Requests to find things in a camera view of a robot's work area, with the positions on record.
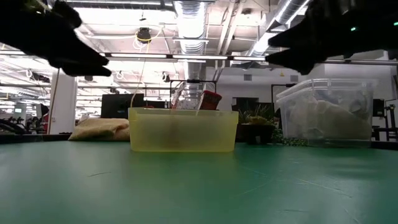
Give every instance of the translucent yellow container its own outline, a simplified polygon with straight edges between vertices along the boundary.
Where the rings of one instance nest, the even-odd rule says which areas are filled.
[[[130,143],[142,152],[231,152],[238,112],[129,108]]]

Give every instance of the potted plant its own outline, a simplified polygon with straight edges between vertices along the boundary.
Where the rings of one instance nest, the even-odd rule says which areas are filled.
[[[254,110],[239,111],[239,134],[245,142],[248,144],[272,142],[275,125],[271,109],[267,105],[257,105]]]

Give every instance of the ductwork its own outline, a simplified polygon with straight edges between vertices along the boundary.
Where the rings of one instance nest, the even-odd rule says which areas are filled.
[[[206,10],[208,3],[200,1],[175,1],[175,12],[178,15],[178,35],[180,38],[203,39],[205,36]],[[204,54],[205,43],[197,40],[181,40],[183,54]],[[204,63],[184,62],[185,79],[204,80]],[[199,85],[188,84],[188,97],[196,98]]]
[[[95,8],[95,9],[140,9],[163,10],[174,12],[171,0],[67,0],[71,7]]]
[[[266,16],[262,27],[265,28],[265,33],[256,41],[248,50],[246,56],[260,57],[268,48],[268,39],[275,36],[270,33],[272,29],[287,25],[297,16],[300,10],[307,5],[310,0],[280,0],[275,11]]]

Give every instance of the clear plastic storage bin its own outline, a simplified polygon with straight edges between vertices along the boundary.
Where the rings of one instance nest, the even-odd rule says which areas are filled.
[[[369,79],[319,78],[279,93],[284,137],[307,139],[312,145],[368,144],[376,85],[377,80]]]
[[[231,152],[238,112],[130,108],[133,151]]]

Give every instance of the green table surface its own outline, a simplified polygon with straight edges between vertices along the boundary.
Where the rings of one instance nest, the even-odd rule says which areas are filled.
[[[0,145],[0,223],[398,223],[398,152]]]

